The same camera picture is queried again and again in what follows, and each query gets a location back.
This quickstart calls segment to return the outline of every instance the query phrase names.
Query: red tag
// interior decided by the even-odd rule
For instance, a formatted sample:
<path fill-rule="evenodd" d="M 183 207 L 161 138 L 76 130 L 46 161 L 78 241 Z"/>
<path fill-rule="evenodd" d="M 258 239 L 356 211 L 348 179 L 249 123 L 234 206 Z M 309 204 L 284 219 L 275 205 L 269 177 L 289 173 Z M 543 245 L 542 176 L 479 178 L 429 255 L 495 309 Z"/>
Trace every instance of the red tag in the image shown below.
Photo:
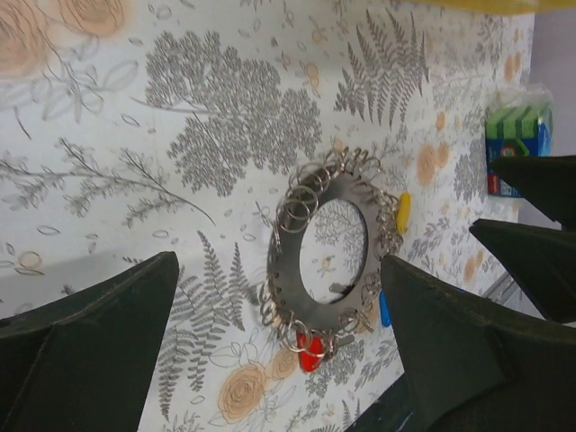
<path fill-rule="evenodd" d="M 307 342 L 306 335 L 300 332 L 296 332 L 296 342 L 298 344 L 298 348 L 305 347 Z M 320 337 L 312 337 L 312 343 L 310 344 L 308 351 L 313 354 L 322 354 L 324 352 L 322 347 L 322 339 Z M 320 357 L 310 355 L 305 351 L 298 353 L 298 358 L 300 359 L 300 367 L 304 372 L 315 371 L 318 369 L 318 366 L 320 366 L 320 362 L 322 361 Z"/>
<path fill-rule="evenodd" d="M 488 193 L 489 194 L 500 193 L 500 179 L 495 174 L 488 174 Z"/>

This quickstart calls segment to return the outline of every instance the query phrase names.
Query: hole in plate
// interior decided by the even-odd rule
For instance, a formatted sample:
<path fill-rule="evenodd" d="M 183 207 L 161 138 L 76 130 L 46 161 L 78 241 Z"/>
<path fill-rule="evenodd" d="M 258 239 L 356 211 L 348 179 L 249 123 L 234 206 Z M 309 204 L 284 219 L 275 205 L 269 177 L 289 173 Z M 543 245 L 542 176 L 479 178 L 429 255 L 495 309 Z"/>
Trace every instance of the hole in plate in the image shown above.
<path fill-rule="evenodd" d="M 319 303 L 344 298 L 364 268 L 367 231 L 360 211 L 336 199 L 324 204 L 308 225 L 300 251 L 300 273 L 310 297 Z M 337 284 L 341 292 L 332 292 Z"/>

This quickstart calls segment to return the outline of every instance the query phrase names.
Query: metal ring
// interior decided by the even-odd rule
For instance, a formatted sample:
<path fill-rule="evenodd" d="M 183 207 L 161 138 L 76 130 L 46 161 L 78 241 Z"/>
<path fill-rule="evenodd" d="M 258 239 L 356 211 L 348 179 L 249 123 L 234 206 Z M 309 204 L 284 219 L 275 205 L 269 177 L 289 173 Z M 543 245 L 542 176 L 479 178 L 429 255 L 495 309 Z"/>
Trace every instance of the metal ring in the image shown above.
<path fill-rule="evenodd" d="M 384 255 L 397 250 L 402 241 L 396 230 L 399 199 L 372 183 L 381 172 L 382 161 L 378 157 L 370 156 L 365 149 L 350 151 L 346 147 L 342 151 L 329 151 L 323 164 L 307 163 L 291 175 L 290 187 L 276 207 L 268 275 L 259 294 L 262 321 L 274 327 L 282 347 L 326 360 L 338 351 L 341 340 L 338 335 L 350 335 L 361 325 L 372 331 L 366 313 L 373 310 L 381 290 L 379 268 L 373 267 L 379 265 Z M 360 211 L 367 231 L 369 254 L 347 296 L 322 304 L 305 295 L 308 292 L 301 280 L 299 253 L 303 232 L 317 210 L 337 198 L 352 203 Z M 291 272 L 293 266 L 297 266 L 298 271 Z M 277 291 L 275 284 L 288 289 Z M 321 353 L 311 352 L 314 338 L 321 339 Z"/>

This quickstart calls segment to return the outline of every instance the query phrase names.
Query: red key tag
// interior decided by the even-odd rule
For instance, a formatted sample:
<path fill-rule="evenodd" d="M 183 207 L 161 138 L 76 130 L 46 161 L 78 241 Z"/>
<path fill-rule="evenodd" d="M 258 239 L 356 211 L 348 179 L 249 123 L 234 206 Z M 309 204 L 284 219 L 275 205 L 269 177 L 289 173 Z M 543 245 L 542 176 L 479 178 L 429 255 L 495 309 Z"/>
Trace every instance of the red key tag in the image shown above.
<path fill-rule="evenodd" d="M 297 331 L 296 332 L 296 343 L 298 344 L 298 348 L 303 348 L 306 346 L 308 342 L 306 335 Z M 310 343 L 310 347 L 308 348 L 313 354 L 317 355 L 310 355 L 306 351 L 302 351 L 298 353 L 298 358 L 300 360 L 300 367 L 304 372 L 313 372 L 318 369 L 320 366 L 320 362 L 322 361 L 322 353 L 324 353 L 324 348 L 322 346 L 322 338 L 314 336 L 312 337 L 312 342 Z"/>

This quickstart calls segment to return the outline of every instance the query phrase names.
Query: green box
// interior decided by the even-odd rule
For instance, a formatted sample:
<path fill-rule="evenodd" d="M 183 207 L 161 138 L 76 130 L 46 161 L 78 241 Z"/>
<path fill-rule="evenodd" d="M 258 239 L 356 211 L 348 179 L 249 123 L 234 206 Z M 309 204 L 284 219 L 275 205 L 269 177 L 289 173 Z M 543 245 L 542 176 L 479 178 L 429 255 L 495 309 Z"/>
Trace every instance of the green box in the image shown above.
<path fill-rule="evenodd" d="M 552 104 L 531 103 L 500 108 L 486 121 L 488 193 L 520 198 L 518 191 L 491 169 L 500 157 L 550 156 L 552 147 Z"/>

